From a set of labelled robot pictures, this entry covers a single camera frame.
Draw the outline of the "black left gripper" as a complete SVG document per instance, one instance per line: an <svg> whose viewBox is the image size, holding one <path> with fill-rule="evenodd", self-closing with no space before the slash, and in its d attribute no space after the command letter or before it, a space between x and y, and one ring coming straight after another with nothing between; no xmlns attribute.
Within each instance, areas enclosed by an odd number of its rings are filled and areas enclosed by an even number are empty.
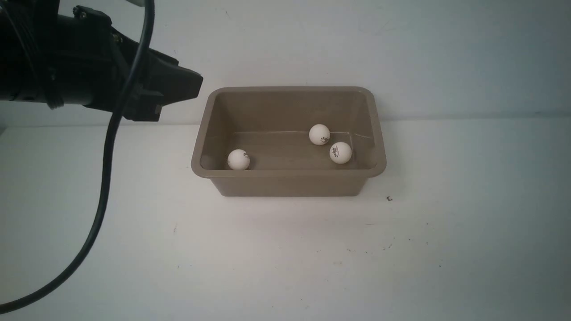
<svg viewBox="0 0 571 321"><path fill-rule="evenodd" d="M73 16L44 12L40 20L40 48L64 104L112 112L137 47L112 26L108 15L85 6L75 6ZM164 106L198 97L202 83L199 73L149 49L123 116L157 122Z"/></svg>

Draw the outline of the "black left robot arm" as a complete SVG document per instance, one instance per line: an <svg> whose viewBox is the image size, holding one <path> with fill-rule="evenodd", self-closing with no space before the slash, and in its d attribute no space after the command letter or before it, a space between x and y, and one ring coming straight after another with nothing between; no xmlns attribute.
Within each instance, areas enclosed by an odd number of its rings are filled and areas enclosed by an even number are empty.
<svg viewBox="0 0 571 321"><path fill-rule="evenodd" d="M58 0L1 2L1 100L51 110L120 108L128 120L157 122L163 106L198 97L202 75L150 48L153 8L145 10L137 42L108 14L77 5L64 16L59 6Z"/></svg>

